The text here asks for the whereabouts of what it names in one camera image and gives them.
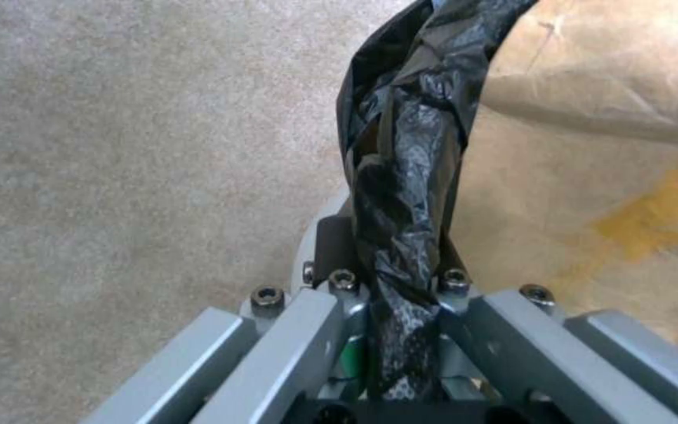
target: floor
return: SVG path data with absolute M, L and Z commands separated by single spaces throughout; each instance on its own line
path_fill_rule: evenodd
M 285 284 L 350 56 L 406 3 L 0 0 L 0 423 L 76 422 Z

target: brown paper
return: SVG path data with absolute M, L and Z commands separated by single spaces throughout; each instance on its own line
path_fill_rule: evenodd
M 542 0 L 520 19 L 451 233 L 487 292 L 543 284 L 678 344 L 678 2 Z

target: gray plastic part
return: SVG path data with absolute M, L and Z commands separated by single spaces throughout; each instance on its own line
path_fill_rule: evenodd
M 671 423 L 678 416 L 514 290 L 446 313 L 441 330 L 508 402 L 548 395 L 573 422 Z
M 250 320 L 207 308 L 82 422 L 156 424 L 190 419 L 256 340 Z
M 446 309 L 456 316 L 465 314 L 470 300 L 480 296 L 482 296 L 481 292 L 473 285 L 469 287 L 467 295 L 465 296 L 442 290 L 436 291 L 436 300 L 438 300 L 441 308 Z M 483 374 L 473 364 L 469 357 L 467 357 L 462 349 L 460 349 L 460 347 L 446 334 L 441 334 L 438 337 L 438 354 L 440 355 L 441 360 L 438 375 L 441 376 L 441 378 L 470 377 L 484 379 Z M 444 390 L 449 392 L 446 385 L 444 385 Z
M 342 340 L 336 297 L 301 290 L 193 419 L 193 424 L 281 422 L 294 399 L 315 397 Z
M 618 311 L 574 317 L 565 327 L 678 413 L 678 349 Z
M 485 396 L 478 390 L 469 378 L 444 378 L 441 386 L 452 400 L 484 400 Z

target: plastic bag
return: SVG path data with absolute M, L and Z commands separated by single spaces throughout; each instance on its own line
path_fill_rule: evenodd
M 353 233 L 371 285 L 368 395 L 436 399 L 431 277 L 490 58 L 533 0 L 418 1 L 352 59 L 337 98 Z

